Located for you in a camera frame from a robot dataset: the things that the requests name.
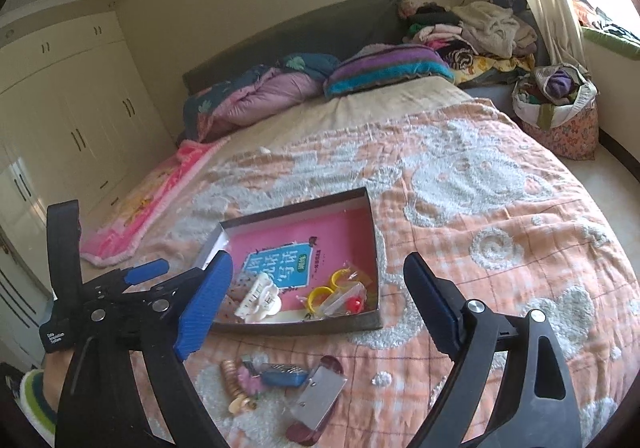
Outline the person's left hand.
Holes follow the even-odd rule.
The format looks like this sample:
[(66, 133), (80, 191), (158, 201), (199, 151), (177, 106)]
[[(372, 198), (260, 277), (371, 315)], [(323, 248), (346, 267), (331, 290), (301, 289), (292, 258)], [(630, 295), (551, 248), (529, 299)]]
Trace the person's left hand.
[(73, 356), (73, 350), (59, 350), (44, 357), (42, 392), (53, 411), (58, 411), (66, 374)]

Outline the green striped sleeve forearm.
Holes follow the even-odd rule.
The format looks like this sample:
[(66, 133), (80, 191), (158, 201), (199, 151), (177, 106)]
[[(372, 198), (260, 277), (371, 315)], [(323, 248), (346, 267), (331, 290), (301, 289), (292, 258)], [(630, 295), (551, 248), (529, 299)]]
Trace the green striped sleeve forearm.
[(58, 415), (44, 396), (43, 370), (30, 370), (22, 375), (18, 385), (17, 405), (39, 437), (49, 447), (53, 447)]

